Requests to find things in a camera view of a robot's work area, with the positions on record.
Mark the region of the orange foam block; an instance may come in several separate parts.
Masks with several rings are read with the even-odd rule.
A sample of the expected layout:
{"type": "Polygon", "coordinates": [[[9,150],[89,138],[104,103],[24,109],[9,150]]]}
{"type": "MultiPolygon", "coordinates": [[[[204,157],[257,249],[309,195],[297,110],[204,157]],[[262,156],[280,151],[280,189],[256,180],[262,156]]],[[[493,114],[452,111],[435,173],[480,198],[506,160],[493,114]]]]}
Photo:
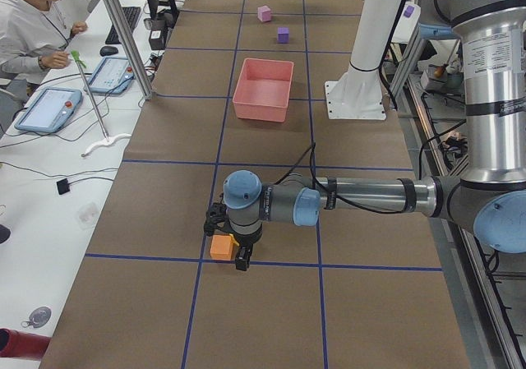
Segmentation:
{"type": "Polygon", "coordinates": [[[217,261],[230,261],[233,246],[233,239],[230,235],[214,235],[210,244],[210,257],[217,261]]]}

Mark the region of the purple foam block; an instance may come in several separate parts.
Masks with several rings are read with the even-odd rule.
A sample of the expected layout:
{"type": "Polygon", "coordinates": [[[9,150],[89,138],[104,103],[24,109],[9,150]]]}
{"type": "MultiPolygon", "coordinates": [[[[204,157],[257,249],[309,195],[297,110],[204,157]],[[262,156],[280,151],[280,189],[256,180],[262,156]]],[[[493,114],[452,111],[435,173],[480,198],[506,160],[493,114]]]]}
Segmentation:
{"type": "Polygon", "coordinates": [[[277,42],[279,44],[287,44],[289,42],[289,28],[279,27],[277,29],[277,42]]]}

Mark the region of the pink foam block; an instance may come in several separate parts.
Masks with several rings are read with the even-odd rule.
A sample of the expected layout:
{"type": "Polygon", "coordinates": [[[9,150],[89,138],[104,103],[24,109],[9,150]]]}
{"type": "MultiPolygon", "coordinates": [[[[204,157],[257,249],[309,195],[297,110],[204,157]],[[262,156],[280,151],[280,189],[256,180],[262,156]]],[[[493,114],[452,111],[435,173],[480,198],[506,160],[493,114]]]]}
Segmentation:
{"type": "Polygon", "coordinates": [[[261,22],[270,22],[272,20],[272,11],[270,7],[266,5],[258,7],[257,17],[261,22]]]}

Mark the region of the pink plastic bin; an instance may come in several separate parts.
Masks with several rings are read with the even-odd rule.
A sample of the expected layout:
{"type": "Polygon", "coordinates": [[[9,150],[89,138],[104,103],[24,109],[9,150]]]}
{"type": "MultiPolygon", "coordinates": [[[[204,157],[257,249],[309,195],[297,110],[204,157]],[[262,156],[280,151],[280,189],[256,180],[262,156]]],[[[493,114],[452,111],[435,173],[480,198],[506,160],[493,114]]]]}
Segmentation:
{"type": "Polygon", "coordinates": [[[294,62],[245,58],[233,95],[241,119],[284,122],[293,80],[294,62]]]}

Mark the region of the small black square device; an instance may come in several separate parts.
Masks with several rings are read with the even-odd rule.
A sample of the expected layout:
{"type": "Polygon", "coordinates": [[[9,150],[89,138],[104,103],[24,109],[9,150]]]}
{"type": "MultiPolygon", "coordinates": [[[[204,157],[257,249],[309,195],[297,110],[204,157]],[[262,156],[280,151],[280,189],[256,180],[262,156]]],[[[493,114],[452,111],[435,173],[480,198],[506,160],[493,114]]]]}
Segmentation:
{"type": "Polygon", "coordinates": [[[57,186],[58,194],[60,196],[62,196],[64,194],[68,193],[71,190],[70,185],[71,184],[70,184],[70,182],[69,182],[69,180],[67,178],[63,178],[63,179],[57,181],[56,182],[56,186],[57,186]]]}

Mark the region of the far blue teach pendant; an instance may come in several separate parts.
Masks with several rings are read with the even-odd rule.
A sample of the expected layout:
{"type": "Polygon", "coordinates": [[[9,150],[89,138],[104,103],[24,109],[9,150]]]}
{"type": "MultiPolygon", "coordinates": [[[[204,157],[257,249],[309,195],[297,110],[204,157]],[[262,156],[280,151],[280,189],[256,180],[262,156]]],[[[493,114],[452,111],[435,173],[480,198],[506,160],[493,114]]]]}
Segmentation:
{"type": "Polygon", "coordinates": [[[101,59],[88,83],[94,94],[120,95],[134,78],[132,67],[125,57],[106,56],[101,59]]]}

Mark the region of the blue teach pendant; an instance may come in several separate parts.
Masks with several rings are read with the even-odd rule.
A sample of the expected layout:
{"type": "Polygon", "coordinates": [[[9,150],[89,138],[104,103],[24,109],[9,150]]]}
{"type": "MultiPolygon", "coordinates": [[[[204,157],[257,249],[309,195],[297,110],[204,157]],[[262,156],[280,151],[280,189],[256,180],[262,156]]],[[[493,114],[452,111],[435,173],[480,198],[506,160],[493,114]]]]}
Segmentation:
{"type": "Polygon", "coordinates": [[[19,131],[54,133],[69,120],[81,103],[79,90],[58,87],[43,90],[15,124],[19,131]]]}
{"type": "Polygon", "coordinates": [[[134,78],[132,67],[125,57],[106,56],[101,59],[88,83],[94,94],[120,95],[134,78]]]}

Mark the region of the near blue teach pendant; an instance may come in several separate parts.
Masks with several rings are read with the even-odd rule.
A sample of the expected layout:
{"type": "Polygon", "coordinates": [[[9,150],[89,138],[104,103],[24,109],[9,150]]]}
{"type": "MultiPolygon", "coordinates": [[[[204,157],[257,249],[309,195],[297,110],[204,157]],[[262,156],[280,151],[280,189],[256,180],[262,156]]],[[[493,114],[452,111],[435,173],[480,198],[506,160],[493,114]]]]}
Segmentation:
{"type": "Polygon", "coordinates": [[[79,90],[58,87],[43,90],[15,124],[19,131],[54,133],[69,120],[81,103],[79,90]]]}

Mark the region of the round metal keyring disc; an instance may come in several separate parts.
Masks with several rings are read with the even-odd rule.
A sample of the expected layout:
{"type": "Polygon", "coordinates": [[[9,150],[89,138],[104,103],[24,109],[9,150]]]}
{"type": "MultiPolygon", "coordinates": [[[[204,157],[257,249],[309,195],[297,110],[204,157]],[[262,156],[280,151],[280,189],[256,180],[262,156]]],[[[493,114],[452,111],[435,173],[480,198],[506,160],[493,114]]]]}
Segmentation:
{"type": "Polygon", "coordinates": [[[50,307],[41,306],[35,308],[28,316],[28,318],[21,322],[23,328],[34,328],[38,329],[45,326],[52,316],[52,310],[50,307]]]}

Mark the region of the black computer mouse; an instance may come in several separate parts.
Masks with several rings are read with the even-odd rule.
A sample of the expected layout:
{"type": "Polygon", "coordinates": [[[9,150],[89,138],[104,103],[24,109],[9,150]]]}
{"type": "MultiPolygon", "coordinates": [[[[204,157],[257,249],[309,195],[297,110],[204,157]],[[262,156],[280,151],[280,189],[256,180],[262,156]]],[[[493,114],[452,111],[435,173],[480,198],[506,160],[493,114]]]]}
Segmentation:
{"type": "Polygon", "coordinates": [[[118,48],[112,45],[105,45],[99,50],[99,55],[101,57],[111,56],[117,53],[119,53],[118,48]]]}

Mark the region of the metal rod with green tip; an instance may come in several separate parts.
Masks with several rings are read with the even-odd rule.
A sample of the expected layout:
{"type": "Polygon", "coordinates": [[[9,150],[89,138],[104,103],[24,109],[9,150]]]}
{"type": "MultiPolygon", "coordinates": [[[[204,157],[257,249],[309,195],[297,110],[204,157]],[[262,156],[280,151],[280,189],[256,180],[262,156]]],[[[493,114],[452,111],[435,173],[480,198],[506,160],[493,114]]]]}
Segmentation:
{"type": "Polygon", "coordinates": [[[98,108],[98,104],[97,104],[97,101],[95,100],[95,97],[90,89],[90,85],[88,83],[88,80],[87,80],[87,76],[85,74],[85,63],[81,60],[81,57],[80,57],[80,54],[78,51],[76,50],[72,50],[70,52],[72,58],[73,58],[73,61],[75,62],[77,68],[78,68],[78,71],[80,73],[80,76],[81,76],[81,79],[84,83],[84,86],[85,86],[85,91],[90,99],[90,102],[91,102],[91,105],[92,105],[92,109],[93,111],[95,112],[95,116],[96,116],[96,119],[97,119],[97,122],[99,124],[99,127],[100,127],[100,130],[102,131],[102,134],[103,134],[103,138],[99,141],[95,141],[94,143],[92,143],[91,145],[89,145],[87,147],[87,149],[81,153],[81,158],[86,158],[88,157],[90,154],[92,154],[95,150],[97,150],[98,148],[102,148],[102,147],[110,147],[112,145],[114,145],[116,142],[120,141],[120,140],[125,140],[125,139],[130,139],[132,137],[131,134],[129,133],[121,133],[121,134],[117,134],[116,136],[110,136],[109,133],[108,133],[108,130],[106,129],[105,125],[104,125],[104,120],[102,118],[102,115],[99,111],[99,108],[98,108]]]}

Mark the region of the red cylinder object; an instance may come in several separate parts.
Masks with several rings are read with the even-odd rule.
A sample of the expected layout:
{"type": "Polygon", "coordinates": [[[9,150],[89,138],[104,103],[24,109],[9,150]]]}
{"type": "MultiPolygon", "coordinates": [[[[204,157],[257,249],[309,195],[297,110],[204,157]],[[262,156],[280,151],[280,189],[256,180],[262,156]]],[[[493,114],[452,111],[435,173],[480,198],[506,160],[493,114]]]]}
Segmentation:
{"type": "Polygon", "coordinates": [[[50,341],[48,336],[1,328],[1,357],[39,361],[50,341]]]}

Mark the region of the seated man in white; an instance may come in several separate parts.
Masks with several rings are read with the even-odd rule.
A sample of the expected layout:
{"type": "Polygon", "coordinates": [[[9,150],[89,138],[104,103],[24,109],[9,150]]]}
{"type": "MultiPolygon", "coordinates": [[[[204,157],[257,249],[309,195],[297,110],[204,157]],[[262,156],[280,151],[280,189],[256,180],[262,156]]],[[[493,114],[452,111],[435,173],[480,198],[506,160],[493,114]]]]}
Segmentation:
{"type": "Polygon", "coordinates": [[[87,31],[71,21],[60,0],[1,0],[1,77],[21,77],[38,85],[48,71],[70,63],[72,39],[87,31]]]}

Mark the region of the aluminium frame post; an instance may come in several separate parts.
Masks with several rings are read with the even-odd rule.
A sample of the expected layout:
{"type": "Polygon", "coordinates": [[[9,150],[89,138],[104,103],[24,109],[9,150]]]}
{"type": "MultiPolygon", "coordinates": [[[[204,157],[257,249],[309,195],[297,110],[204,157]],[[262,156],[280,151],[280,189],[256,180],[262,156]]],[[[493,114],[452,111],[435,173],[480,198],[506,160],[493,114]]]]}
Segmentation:
{"type": "Polygon", "coordinates": [[[103,1],[107,9],[108,16],[118,33],[121,45],[123,46],[124,52],[127,55],[127,59],[131,64],[131,68],[141,88],[141,92],[144,96],[144,99],[149,100],[152,97],[153,89],[150,83],[150,79],[145,71],[145,67],[142,63],[142,59],[139,54],[139,50],[136,46],[136,42],[133,38],[132,30],[127,24],[127,20],[121,7],[120,1],[103,1]]]}

